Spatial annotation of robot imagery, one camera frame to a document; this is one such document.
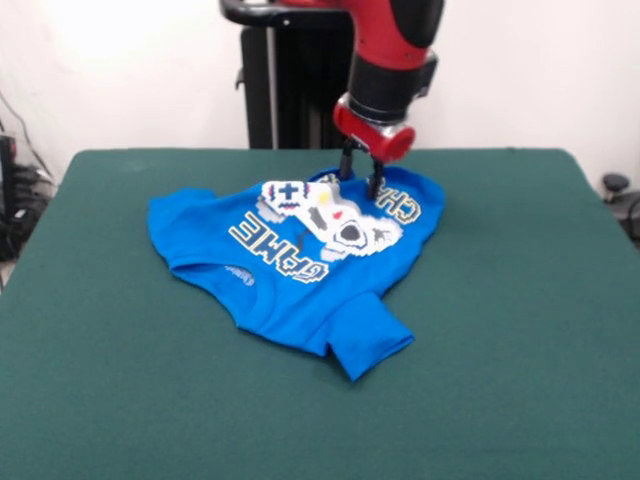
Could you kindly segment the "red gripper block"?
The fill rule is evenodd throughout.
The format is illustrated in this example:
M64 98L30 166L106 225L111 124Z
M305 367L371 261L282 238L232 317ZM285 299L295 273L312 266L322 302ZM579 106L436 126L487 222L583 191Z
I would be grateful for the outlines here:
M353 176L355 141L372 156L373 173L369 177L368 198L376 199L384 180L383 162L401 160L411 149L416 132L404 122L390 125L370 122L356 115L349 108L348 100L348 97L340 97L333 111L336 127L348 138L342 148L339 179L346 181Z

